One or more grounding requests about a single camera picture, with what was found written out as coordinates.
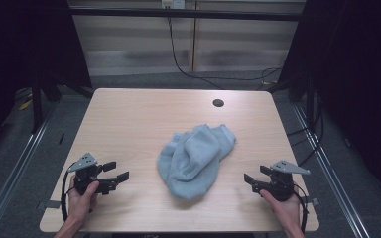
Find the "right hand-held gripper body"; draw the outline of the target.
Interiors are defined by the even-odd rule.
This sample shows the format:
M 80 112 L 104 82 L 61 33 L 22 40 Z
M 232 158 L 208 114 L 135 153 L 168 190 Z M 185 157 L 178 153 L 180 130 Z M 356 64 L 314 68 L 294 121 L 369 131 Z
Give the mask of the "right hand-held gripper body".
M 294 193 L 293 174 L 309 175 L 310 170 L 301 168 L 287 161 L 279 161 L 274 165 L 267 167 L 272 170 L 268 176 L 269 182 L 254 179 L 252 186 L 253 192 L 260 192 L 262 189 L 269 191 L 278 201 L 288 200 Z

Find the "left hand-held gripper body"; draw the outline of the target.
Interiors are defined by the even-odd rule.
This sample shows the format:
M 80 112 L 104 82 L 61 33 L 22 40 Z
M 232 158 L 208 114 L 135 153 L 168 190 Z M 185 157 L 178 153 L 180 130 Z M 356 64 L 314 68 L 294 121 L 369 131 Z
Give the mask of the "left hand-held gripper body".
M 104 170 L 102 166 L 90 153 L 85 153 L 72 166 L 68 168 L 69 173 L 75 173 L 73 187 L 80 193 L 84 194 L 87 187 L 94 181 L 99 182 L 96 193 L 103 195 L 115 190 L 118 183 L 116 178 L 99 178 L 98 175 Z

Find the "light blue towel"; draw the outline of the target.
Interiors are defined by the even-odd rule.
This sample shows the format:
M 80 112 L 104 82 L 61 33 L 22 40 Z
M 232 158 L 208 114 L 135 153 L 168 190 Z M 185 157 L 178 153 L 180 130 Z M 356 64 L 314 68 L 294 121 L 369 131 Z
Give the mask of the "light blue towel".
M 221 160 L 233 150 L 235 142 L 235 135 L 224 124 L 203 124 L 192 131 L 175 133 L 157 159 L 160 177 L 177 198 L 204 196 L 216 181 Z

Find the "person's right hand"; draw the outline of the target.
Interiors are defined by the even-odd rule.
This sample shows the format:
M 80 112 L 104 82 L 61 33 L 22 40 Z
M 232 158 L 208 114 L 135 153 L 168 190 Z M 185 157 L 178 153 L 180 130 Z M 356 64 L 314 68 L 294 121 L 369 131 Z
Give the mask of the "person's right hand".
M 286 201 L 278 201 L 265 189 L 260 191 L 260 195 L 270 204 L 284 230 L 296 227 L 301 229 L 300 201 L 294 194 Z

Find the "person's left hand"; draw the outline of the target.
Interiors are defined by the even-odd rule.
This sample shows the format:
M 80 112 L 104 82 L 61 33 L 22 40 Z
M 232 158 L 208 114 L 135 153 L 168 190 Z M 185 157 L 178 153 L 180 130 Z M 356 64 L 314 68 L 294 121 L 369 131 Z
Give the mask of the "person's left hand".
M 84 194 L 80 194 L 74 187 L 68 192 L 68 217 L 70 223 L 82 226 L 87 215 L 97 205 L 97 194 L 99 182 L 92 182 Z

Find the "black stand leg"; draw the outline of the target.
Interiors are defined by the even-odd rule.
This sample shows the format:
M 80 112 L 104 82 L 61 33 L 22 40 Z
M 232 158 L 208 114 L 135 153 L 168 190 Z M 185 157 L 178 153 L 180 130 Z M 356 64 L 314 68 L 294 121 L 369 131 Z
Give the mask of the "black stand leg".
M 314 98 L 315 98 L 315 87 L 312 77 L 309 77 L 308 90 L 307 90 L 307 103 L 306 103 L 306 118 L 308 128 L 310 130 L 314 127 Z
M 35 134 L 41 127 L 43 119 L 42 109 L 42 90 L 38 85 L 32 87 L 32 102 L 33 102 L 33 129 L 32 133 Z

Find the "black curtain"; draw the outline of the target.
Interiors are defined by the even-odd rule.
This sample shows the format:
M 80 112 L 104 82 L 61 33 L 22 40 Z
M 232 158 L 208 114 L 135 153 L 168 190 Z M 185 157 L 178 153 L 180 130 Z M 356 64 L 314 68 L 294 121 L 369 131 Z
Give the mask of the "black curtain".
M 317 90 L 381 182 L 381 0 L 306 0 L 280 80 Z
M 91 80 L 68 0 L 0 0 L 0 126 L 22 88 L 59 96 Z

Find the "metal floor rail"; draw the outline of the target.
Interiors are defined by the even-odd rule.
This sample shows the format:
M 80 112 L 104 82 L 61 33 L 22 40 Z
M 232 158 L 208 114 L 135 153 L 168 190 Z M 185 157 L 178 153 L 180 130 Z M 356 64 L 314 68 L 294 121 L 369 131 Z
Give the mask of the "metal floor rail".
M 45 105 L 44 119 L 34 126 L 33 110 L 14 109 L 0 130 L 0 220 L 33 158 L 58 103 Z
M 344 214 L 355 238 L 372 238 L 366 229 L 366 226 L 359 215 L 357 209 L 349 198 L 344 186 L 336 174 L 325 150 L 320 144 L 319 137 L 308 128 L 306 113 L 299 105 L 294 107 L 295 114 L 299 123 L 305 128 L 306 137 L 313 149 L 317 162 L 319 163 L 326 180 L 334 194 L 342 213 Z

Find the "gold vertical wall trim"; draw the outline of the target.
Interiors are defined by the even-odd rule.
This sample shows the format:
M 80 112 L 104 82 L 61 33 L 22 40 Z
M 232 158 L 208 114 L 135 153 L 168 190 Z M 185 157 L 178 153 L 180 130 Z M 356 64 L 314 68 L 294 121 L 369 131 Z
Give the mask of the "gold vertical wall trim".
M 197 1 L 192 2 L 192 9 L 197 10 Z M 196 43 L 197 43 L 197 18 L 192 20 L 192 41 L 191 41 L 191 61 L 190 61 L 190 70 L 195 71 L 195 58 L 196 58 Z

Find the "black horizontal frame bar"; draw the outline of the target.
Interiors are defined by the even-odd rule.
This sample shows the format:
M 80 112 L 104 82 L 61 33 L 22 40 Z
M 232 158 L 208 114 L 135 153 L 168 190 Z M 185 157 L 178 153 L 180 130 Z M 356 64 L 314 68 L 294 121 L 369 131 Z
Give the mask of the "black horizontal frame bar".
M 228 12 L 205 10 L 164 10 L 164 9 L 124 9 L 124 8 L 88 8 L 72 7 L 72 15 L 84 16 L 119 16 L 119 17 L 165 17 L 193 19 L 226 19 L 226 20 L 259 20 L 299 22 L 302 14 L 293 13 L 257 13 L 257 12 Z

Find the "white wall power outlet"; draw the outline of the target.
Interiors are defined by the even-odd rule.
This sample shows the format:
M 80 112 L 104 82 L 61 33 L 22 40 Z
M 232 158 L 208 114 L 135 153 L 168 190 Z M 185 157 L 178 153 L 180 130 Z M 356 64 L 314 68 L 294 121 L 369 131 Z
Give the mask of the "white wall power outlet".
M 184 10 L 186 8 L 185 0 L 161 0 L 163 9 Z

